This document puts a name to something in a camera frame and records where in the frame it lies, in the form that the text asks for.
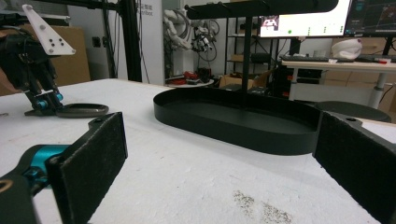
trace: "electronic device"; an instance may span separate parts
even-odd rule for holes
[[[299,55],[281,55],[279,56],[283,61],[292,61],[292,62],[310,62],[310,63],[328,63],[329,60],[336,60],[337,63],[353,63],[355,62],[353,59],[348,59],[344,57],[306,57]]]
[[[351,0],[339,0],[329,12],[261,16],[260,37],[342,36]]]
[[[395,0],[353,0],[346,36],[396,36]]]

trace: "computer screen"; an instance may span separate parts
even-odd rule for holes
[[[395,0],[353,0],[346,36],[396,36]]]
[[[260,37],[342,36],[351,0],[339,0],[329,12],[261,17]]]

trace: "desk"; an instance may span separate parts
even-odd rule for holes
[[[368,105],[373,108],[378,108],[387,80],[387,74],[396,74],[396,63],[310,63],[282,61],[282,64],[289,68],[294,68],[293,79],[290,86],[290,100],[305,100],[312,102],[333,100],[346,101]],[[297,74],[300,68],[379,73],[379,77],[373,89],[311,85],[297,83]]]
[[[310,154],[264,154],[160,123],[152,99],[166,90],[117,79],[60,88],[64,104],[123,113],[129,158],[90,223],[378,223]],[[23,94],[0,97],[0,175],[29,147],[88,130],[90,119],[25,117],[30,109]],[[43,223],[60,223],[50,189],[35,206]]]

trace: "keyboard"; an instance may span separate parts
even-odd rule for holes
[[[361,54],[355,59],[355,62],[360,63],[376,63],[378,59],[390,59],[391,63],[396,63],[396,55],[380,55],[380,54]]]
[[[355,60],[346,59],[346,58],[328,58],[328,57],[305,57],[305,56],[290,56],[290,55],[282,55],[280,58],[283,61],[292,61],[292,62],[310,62],[310,63],[327,63],[330,59],[337,60],[338,63],[353,63]]]

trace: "black oval tray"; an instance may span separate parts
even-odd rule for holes
[[[154,97],[157,120],[240,147],[276,155],[312,153],[320,111],[289,100],[210,88]]]

